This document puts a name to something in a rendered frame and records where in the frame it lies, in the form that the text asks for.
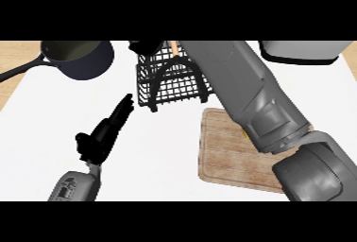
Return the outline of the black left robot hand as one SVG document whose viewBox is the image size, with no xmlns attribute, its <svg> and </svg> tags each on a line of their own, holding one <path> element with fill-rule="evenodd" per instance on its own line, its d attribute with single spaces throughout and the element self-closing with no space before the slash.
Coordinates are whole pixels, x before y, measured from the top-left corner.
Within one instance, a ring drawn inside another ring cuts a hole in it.
<svg viewBox="0 0 357 242">
<path fill-rule="evenodd" d="M 75 135 L 76 151 L 81 154 L 79 159 L 84 162 L 101 165 L 106 161 L 115 145 L 118 132 L 120 131 L 132 110 L 132 95 L 128 94 L 116 104 L 110 116 L 98 122 L 91 134 L 79 132 Z"/>
</svg>

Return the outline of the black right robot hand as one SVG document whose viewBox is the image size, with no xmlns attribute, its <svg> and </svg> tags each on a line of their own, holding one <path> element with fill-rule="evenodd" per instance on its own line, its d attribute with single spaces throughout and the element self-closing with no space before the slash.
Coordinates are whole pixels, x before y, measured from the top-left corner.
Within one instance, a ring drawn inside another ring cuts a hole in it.
<svg viewBox="0 0 357 242">
<path fill-rule="evenodd" d="M 128 49 L 132 50 L 138 55 L 151 56 L 162 48 L 163 42 L 157 40 L 148 41 L 131 41 Z"/>
</svg>

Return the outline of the wooden cutting board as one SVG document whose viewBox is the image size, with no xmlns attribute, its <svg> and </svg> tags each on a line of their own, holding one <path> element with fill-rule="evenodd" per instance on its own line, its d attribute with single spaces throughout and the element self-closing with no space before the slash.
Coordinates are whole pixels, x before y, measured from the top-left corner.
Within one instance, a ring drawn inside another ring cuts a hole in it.
<svg viewBox="0 0 357 242">
<path fill-rule="evenodd" d="M 296 147 L 275 155 L 259 153 L 225 110 L 203 110 L 197 157 L 202 181 L 283 193 L 271 166 L 295 152 Z"/>
</svg>

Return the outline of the dark blue saucepan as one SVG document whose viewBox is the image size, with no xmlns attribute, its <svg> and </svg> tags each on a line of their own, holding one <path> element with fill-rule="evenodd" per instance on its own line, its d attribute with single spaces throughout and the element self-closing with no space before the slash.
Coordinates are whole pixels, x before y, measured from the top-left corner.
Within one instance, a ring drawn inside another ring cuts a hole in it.
<svg viewBox="0 0 357 242">
<path fill-rule="evenodd" d="M 113 59 L 109 41 L 41 41 L 38 57 L 1 73 L 0 83 L 39 65 L 56 67 L 75 80 L 88 80 L 107 71 Z"/>
</svg>

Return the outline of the pale grey appliance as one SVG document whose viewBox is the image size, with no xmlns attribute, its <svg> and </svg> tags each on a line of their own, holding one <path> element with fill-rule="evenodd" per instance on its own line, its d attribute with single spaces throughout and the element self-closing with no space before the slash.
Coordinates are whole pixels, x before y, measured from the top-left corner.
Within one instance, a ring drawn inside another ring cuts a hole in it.
<svg viewBox="0 0 357 242">
<path fill-rule="evenodd" d="M 259 50 L 271 62 L 328 65 L 349 45 L 351 41 L 259 41 Z"/>
</svg>

